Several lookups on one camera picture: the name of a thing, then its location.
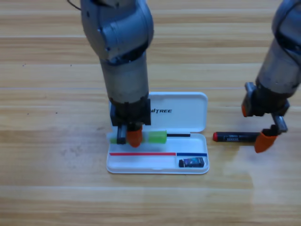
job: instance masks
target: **wood grain surface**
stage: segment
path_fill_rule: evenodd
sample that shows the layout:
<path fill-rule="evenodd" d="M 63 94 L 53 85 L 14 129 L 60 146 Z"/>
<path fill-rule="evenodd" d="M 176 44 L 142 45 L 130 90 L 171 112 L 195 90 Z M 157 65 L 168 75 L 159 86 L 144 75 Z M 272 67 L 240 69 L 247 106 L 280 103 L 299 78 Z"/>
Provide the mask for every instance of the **wood grain surface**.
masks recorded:
<path fill-rule="evenodd" d="M 108 173 L 107 96 L 80 12 L 65 0 L 0 0 L 0 225 L 301 225 L 301 92 L 289 132 L 265 153 L 212 141 L 272 123 L 244 118 L 240 105 L 280 2 L 149 0 L 151 91 L 209 98 L 211 168 L 189 176 Z"/>

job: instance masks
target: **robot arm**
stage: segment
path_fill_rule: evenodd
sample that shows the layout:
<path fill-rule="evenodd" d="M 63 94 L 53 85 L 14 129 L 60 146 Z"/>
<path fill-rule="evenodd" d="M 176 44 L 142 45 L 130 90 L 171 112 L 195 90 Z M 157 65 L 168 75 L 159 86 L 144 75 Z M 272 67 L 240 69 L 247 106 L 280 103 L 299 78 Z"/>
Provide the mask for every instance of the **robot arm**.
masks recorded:
<path fill-rule="evenodd" d="M 151 124 L 146 49 L 154 29 L 145 0 L 81 0 L 86 37 L 100 59 L 118 144 L 139 146 Z"/>
<path fill-rule="evenodd" d="M 274 40 L 256 78 L 247 82 L 242 103 L 245 117 L 270 113 L 275 125 L 262 130 L 255 142 L 257 153 L 268 149 L 278 135 L 287 132 L 283 116 L 289 108 L 288 98 L 301 81 L 301 0 L 284 0 L 272 24 Z"/>

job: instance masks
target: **red stripe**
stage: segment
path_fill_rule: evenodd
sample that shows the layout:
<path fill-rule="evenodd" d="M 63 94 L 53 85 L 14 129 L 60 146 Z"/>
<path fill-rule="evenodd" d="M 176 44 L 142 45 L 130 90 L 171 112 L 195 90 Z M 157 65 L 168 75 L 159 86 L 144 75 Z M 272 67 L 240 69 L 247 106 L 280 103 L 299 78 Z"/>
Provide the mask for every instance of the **red stripe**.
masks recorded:
<path fill-rule="evenodd" d="M 144 156 L 148 156 L 148 155 L 175 155 L 175 153 L 174 152 L 165 152 L 165 153 L 156 153 L 156 152 L 138 152 L 138 153 L 135 153 L 135 152 L 133 152 L 133 153 L 128 153 L 128 152 L 120 152 L 120 153 L 110 153 L 110 155 L 113 155 L 113 156 L 117 156 L 117 155 L 123 155 L 123 156 L 125 156 L 125 155 L 127 155 L 127 156 L 129 156 L 129 155 L 144 155 Z"/>

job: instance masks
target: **cable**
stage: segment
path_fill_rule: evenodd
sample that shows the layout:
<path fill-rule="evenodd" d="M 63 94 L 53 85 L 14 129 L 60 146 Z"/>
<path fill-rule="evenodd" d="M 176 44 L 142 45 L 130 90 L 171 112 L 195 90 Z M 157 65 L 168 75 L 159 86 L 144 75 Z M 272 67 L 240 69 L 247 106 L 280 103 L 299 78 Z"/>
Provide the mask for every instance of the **cable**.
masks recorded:
<path fill-rule="evenodd" d="M 79 11 L 81 11 L 81 8 L 78 7 L 78 6 L 76 6 L 76 5 L 74 5 L 74 4 L 71 2 L 71 0 L 67 0 L 67 2 L 68 2 L 70 5 L 72 5 L 73 7 L 75 7 L 76 9 L 78 9 Z"/>

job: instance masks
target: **blue stripe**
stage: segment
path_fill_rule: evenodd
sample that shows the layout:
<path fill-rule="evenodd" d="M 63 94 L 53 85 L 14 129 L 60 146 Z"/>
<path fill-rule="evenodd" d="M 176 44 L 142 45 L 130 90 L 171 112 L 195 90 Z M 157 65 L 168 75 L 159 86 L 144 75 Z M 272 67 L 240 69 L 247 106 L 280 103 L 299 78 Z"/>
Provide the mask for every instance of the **blue stripe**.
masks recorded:
<path fill-rule="evenodd" d="M 207 157 L 206 153 L 177 153 L 177 156 Z"/>

